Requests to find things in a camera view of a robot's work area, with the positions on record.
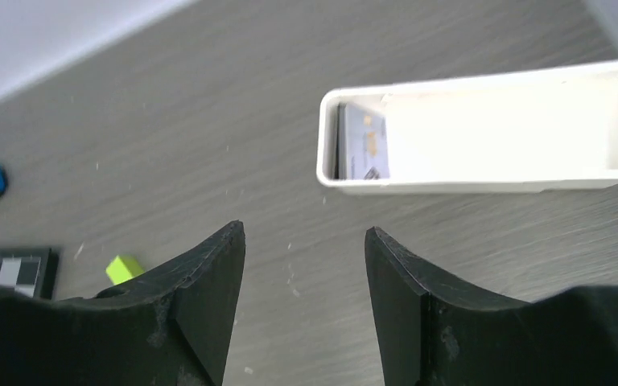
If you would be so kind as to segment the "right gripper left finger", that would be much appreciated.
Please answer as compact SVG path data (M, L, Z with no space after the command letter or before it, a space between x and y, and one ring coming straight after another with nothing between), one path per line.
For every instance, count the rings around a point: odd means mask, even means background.
M93 298L0 287L0 385L219 385L244 263L234 220Z

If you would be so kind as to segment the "stack of credit cards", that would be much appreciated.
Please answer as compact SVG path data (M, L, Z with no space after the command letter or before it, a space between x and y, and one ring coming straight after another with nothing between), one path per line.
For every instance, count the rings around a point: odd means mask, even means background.
M390 177L387 125L383 115L344 103L337 109L339 179L378 180Z

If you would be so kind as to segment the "white plastic box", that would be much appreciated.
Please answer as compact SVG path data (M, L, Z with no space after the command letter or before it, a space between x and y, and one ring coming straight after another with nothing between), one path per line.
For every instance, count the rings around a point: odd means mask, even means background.
M337 109L344 103L385 117L389 178L337 177ZM333 89L319 106L315 175L348 195L615 186L618 60Z

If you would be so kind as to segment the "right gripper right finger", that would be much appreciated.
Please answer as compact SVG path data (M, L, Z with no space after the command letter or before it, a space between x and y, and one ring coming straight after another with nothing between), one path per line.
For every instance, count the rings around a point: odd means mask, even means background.
M618 385L618 286L523 302L377 227L365 234L365 263L387 385Z

